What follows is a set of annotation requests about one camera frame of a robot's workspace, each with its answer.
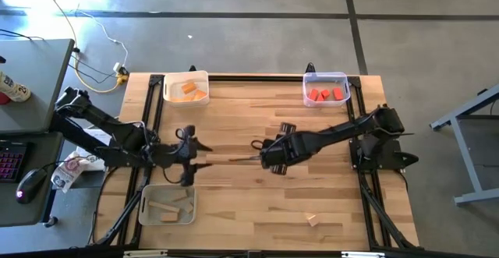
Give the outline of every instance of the desk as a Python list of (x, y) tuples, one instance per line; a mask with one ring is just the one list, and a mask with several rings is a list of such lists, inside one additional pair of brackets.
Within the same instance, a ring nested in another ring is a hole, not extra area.
[[(29, 161), (23, 168), (23, 175), (32, 169), (41, 168), (56, 161), (63, 141), (61, 133), (23, 134), (22, 136), (0, 137), (0, 139), (31, 143), (31, 149), (27, 152)], [(51, 188), (50, 175), (53, 171), (54, 166), (47, 168), (48, 176), (44, 184), (40, 187), (37, 196), (28, 204), (20, 204), (16, 201), (16, 189), (19, 183), (0, 183), (0, 198), (2, 199), (0, 227), (36, 224), (45, 219), (42, 217), (47, 209), (50, 214), (54, 199), (48, 195)]]
[[(149, 77), (149, 73), (131, 74), (120, 121), (141, 119)], [(361, 76), (361, 82), (367, 111), (385, 102), (379, 76)], [(368, 249), (348, 142), (324, 148), (310, 160), (288, 168), (286, 176), (263, 170), (259, 162), (227, 161), (255, 154), (251, 140), (275, 138), (281, 122), (295, 123), (298, 130), (319, 130), (346, 122), (346, 106), (306, 108), (302, 84), (296, 82), (210, 82), (210, 96), (210, 103), (202, 108), (165, 104), (159, 132), (164, 142), (177, 143), (175, 129), (194, 124), (200, 141), (214, 149), (202, 158), (215, 165), (196, 174), (196, 220), (189, 225), (144, 226), (141, 249)], [(175, 165), (167, 170), (168, 176), (175, 178), (180, 170)], [(98, 238), (123, 208), (129, 174), (129, 169), (119, 169), (104, 188)], [(160, 168), (154, 169), (150, 182), (167, 183)], [(392, 171), (380, 171), (380, 183), (387, 213), (417, 245), (402, 178)], [(310, 227), (303, 212), (319, 214), (320, 223)], [(135, 217), (131, 217), (129, 234)], [(374, 217), (380, 241), (379, 221)]]
[(0, 134), (48, 130), (73, 45), (71, 39), (0, 41), (7, 60), (0, 69), (31, 90), (27, 101), (0, 107)]

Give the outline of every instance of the bin with red blocks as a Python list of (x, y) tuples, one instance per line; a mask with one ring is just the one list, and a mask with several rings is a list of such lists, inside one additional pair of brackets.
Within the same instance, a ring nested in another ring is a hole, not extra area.
[(348, 77), (342, 72), (303, 75), (303, 103), (308, 107), (335, 107), (350, 98)]

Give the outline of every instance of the small wooden block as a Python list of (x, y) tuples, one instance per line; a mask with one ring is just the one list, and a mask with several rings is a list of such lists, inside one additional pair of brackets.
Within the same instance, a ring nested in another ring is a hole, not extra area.
[(163, 222), (172, 222), (177, 221), (179, 219), (179, 214), (176, 212), (166, 212), (161, 215), (161, 221)]
[(178, 189), (168, 192), (168, 200), (176, 201), (185, 199), (187, 197), (187, 192), (185, 189)]
[(318, 97), (319, 97), (319, 90), (312, 89), (312, 91), (310, 91), (309, 98), (313, 101), (316, 101)]
[(324, 97), (322, 96), (322, 94), (319, 94), (319, 98), (317, 98), (317, 101), (324, 101)]
[(186, 207), (184, 207), (184, 210), (186, 210), (186, 211), (187, 211), (187, 213), (188, 213), (188, 214), (190, 214), (191, 212), (193, 212), (194, 207), (193, 207), (193, 205), (192, 205), (192, 204), (188, 203), (188, 204), (186, 205)]
[(305, 218), (309, 222), (311, 227), (319, 224), (319, 217), (316, 214), (305, 213)]
[(335, 87), (333, 89), (333, 95), (334, 95), (334, 99), (336, 99), (336, 100), (343, 99), (343, 92), (339, 87)]
[(176, 212), (176, 213), (178, 213), (180, 211), (180, 208), (171, 207), (171, 206), (163, 204), (163, 203), (156, 203), (156, 202), (154, 202), (152, 200), (150, 200), (149, 202), (147, 202), (147, 205), (149, 205), (150, 207), (157, 207), (157, 208), (161, 208), (161, 209), (172, 211), (172, 212)]
[(184, 94), (188, 94), (189, 92), (195, 90), (196, 88), (197, 88), (196, 84), (193, 82), (190, 82), (190, 83), (186, 83), (185, 85), (182, 86), (182, 91), (184, 92)]
[(207, 94), (202, 91), (202, 90), (196, 90), (196, 93), (194, 94), (194, 100), (199, 100), (203, 97), (205, 97)]
[(329, 90), (322, 90), (320, 94), (324, 97), (324, 100), (329, 96)]
[(182, 99), (182, 101), (192, 101), (193, 99), (194, 99), (194, 97), (193, 97), (193, 96), (187, 96), (187, 95), (186, 95), (186, 96)]

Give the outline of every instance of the white bottle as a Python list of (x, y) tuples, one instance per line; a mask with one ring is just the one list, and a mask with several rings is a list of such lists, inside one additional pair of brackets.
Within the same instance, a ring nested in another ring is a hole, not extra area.
[(0, 71), (0, 92), (14, 102), (24, 102), (31, 96), (31, 91), (27, 87), (14, 82), (2, 71)]

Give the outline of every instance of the clear plastic bin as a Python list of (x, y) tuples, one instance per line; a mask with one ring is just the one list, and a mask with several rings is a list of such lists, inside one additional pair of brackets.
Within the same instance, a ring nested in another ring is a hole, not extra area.
[[(185, 199), (171, 201), (169, 197), (172, 191), (184, 189), (187, 192), (187, 197)], [(153, 200), (157, 203), (167, 204), (172, 207), (178, 207), (180, 209), (179, 219), (176, 222), (163, 222), (161, 221), (161, 214), (166, 212), (157, 207), (149, 207), (147, 202)], [(175, 185), (147, 185), (142, 191), (142, 197), (140, 199), (140, 209), (139, 209), (139, 222), (144, 225), (160, 225), (160, 224), (190, 224), (196, 218), (196, 190), (194, 186), (181, 187)], [(193, 206), (193, 211), (188, 213), (184, 208), (191, 204)]]
[[(194, 95), (194, 91), (184, 94), (182, 86), (186, 83), (195, 83), (198, 90), (202, 90), (207, 95), (195, 101), (176, 101), (175, 98), (184, 98), (186, 95)], [(163, 86), (163, 98), (174, 107), (188, 107), (205, 105), (210, 102), (210, 87), (208, 83), (208, 73), (206, 71), (175, 72), (165, 75)]]
[[(335, 100), (332, 93), (334, 88), (342, 91), (343, 99)], [(325, 101), (313, 101), (309, 99), (312, 89), (319, 93), (322, 90), (329, 91), (329, 97)], [(349, 79), (343, 72), (308, 72), (303, 75), (303, 103), (307, 107), (337, 107), (343, 105), (350, 98)]]

